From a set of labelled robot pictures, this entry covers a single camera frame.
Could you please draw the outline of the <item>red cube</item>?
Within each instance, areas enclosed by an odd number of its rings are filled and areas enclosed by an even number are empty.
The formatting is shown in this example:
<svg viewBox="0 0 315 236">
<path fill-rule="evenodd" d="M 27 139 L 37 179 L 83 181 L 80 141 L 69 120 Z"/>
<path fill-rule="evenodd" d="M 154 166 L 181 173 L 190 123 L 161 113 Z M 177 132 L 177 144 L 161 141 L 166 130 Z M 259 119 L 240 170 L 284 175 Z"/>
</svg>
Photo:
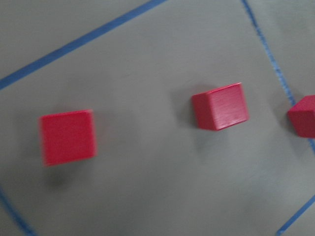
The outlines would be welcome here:
<svg viewBox="0 0 315 236">
<path fill-rule="evenodd" d="M 296 134 L 303 138 L 315 138 L 315 96 L 303 97 L 288 112 L 287 116 Z"/>
<path fill-rule="evenodd" d="M 197 127 L 219 131 L 249 119 L 241 83 L 230 84 L 191 97 Z"/>
<path fill-rule="evenodd" d="M 93 110 L 41 116 L 39 131 L 45 166 L 89 159 L 97 155 Z"/>
</svg>

